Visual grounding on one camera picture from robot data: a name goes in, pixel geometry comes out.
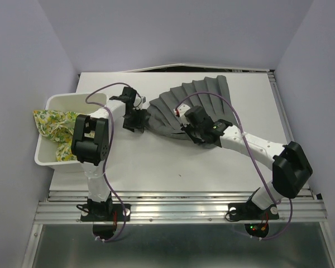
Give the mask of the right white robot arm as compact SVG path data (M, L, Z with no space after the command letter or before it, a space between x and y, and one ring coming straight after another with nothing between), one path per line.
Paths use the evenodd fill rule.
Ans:
M297 142L284 145L242 132L226 120L213 121L201 106L182 104L175 115L181 119L181 129L195 144L211 144L239 152L250 157L254 166L263 164L271 170L271 181L264 181L246 203L246 213L252 218L258 218L282 198L294 199L313 173Z

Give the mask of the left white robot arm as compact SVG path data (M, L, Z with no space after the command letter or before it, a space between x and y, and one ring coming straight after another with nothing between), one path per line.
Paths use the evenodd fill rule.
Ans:
M106 164L114 137L114 123L123 118L123 128L143 132L147 110L143 108L146 98L125 83L122 93L107 97L105 104L89 100L101 90L90 93L85 99L87 104L97 105L99 109L88 115L77 116L71 152L87 177L88 202L96 204L94 214L106 220L113 213L113 206L107 203L113 190L107 183Z

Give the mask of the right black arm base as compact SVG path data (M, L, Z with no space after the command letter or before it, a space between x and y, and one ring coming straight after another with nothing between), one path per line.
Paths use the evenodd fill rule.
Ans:
M269 221L280 217L275 205L262 210L252 203L231 203L224 218L228 222L245 221L245 230L250 236L266 238L270 229Z

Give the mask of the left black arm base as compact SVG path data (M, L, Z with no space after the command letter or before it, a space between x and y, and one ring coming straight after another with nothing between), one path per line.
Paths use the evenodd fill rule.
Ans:
M121 234L123 227L130 221L131 205L113 204L107 202L91 202L77 204L80 211L80 221L92 223L92 233L96 240L113 242Z

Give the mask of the grey pleated skirt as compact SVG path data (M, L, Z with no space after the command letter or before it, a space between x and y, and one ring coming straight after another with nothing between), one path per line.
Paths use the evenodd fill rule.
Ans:
M145 123L146 128L159 136L193 143L181 129L183 125L174 114L174 109L182 103L190 107L185 116L193 127L207 127L214 122L223 122L227 130L238 125L231 108L227 78L219 75L182 83L149 101L147 111L150 116Z

